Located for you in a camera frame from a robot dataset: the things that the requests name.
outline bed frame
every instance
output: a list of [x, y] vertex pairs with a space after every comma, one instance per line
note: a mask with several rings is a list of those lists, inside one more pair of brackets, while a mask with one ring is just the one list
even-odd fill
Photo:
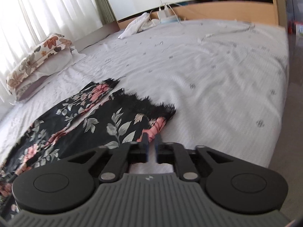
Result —
[[[185, 6], [173, 7], [182, 19], [227, 19], [287, 27], [285, 0], [199, 0]], [[118, 21], [124, 29], [138, 15]], [[158, 18], [156, 12], [151, 18]]]

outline floral fabric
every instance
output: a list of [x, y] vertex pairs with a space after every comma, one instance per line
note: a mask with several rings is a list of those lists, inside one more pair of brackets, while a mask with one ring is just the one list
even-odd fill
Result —
[[60, 148], [62, 159], [101, 145], [112, 149], [125, 142], [140, 141], [143, 132], [152, 141], [174, 113], [172, 104], [153, 104], [149, 98], [140, 100], [136, 94], [120, 89], [60, 138], [55, 148]]
[[30, 54], [25, 57], [6, 78], [6, 84], [11, 94], [24, 79], [30, 76], [39, 66], [61, 50], [72, 46], [72, 42], [64, 35], [52, 34], [40, 43]]
[[64, 136], [71, 123], [88, 112], [119, 80], [107, 79], [101, 83], [91, 82], [79, 93], [55, 105], [36, 119], [23, 137], [15, 144], [8, 158], [0, 167], [0, 212], [7, 220], [10, 204], [11, 187], [14, 179], [32, 167], [43, 166], [57, 161], [61, 154], [60, 146], [55, 146]]
[[[109, 95], [79, 125], [68, 130], [77, 116], [95, 106], [117, 82], [112, 79], [91, 82], [35, 120], [2, 167], [0, 199], [3, 205], [11, 195], [13, 180], [32, 167], [101, 145], [113, 149], [125, 142], [140, 141], [144, 132], [151, 141], [175, 114], [172, 104], [153, 104], [148, 97], [139, 99], [136, 94], [120, 89]], [[6, 201], [1, 213], [5, 219], [18, 213], [15, 204], [14, 200]]]

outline black fringe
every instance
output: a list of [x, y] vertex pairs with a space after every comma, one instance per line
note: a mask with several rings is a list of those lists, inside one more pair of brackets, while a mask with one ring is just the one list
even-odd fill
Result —
[[139, 99], [136, 93], [125, 93], [124, 89], [117, 90], [111, 96], [122, 107], [131, 109], [138, 114], [142, 113], [150, 120], [163, 117], [165, 121], [169, 121], [176, 113], [174, 104], [155, 104], [150, 100], [149, 96]]
[[108, 78], [103, 82], [107, 83], [109, 87], [113, 89], [120, 82], [120, 79], [115, 80], [113, 78]]
[[97, 85], [99, 84], [103, 84], [103, 83], [106, 83], [108, 84], [108, 86], [113, 89], [118, 83], [120, 82], [120, 79], [113, 79], [113, 78], [109, 78], [109, 79], [106, 79], [106, 80], [103, 80], [102, 82], [90, 82], [89, 84], [85, 85], [85, 87], [80, 91], [84, 91], [84, 90], [87, 90], [88, 88], [95, 88]]

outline bed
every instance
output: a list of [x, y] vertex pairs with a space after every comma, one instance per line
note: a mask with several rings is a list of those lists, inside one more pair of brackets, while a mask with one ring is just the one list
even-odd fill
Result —
[[[206, 145], [267, 167], [281, 129], [288, 83], [285, 29], [269, 25], [191, 20], [160, 24], [84, 49], [87, 56], [60, 72], [0, 124], [0, 161], [31, 123], [91, 81], [121, 78], [118, 88], [174, 103], [161, 131], [186, 148]], [[169, 165], [137, 164], [132, 172], [168, 172]]]

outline metal pin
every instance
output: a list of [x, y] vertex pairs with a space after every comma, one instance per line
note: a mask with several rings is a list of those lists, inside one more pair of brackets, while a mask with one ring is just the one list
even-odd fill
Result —
[[102, 173], [101, 179], [103, 180], [112, 180], [116, 177], [114, 173]]
[[196, 173], [189, 172], [189, 173], [184, 173], [183, 177], [187, 180], [194, 180], [198, 177], [198, 175]]

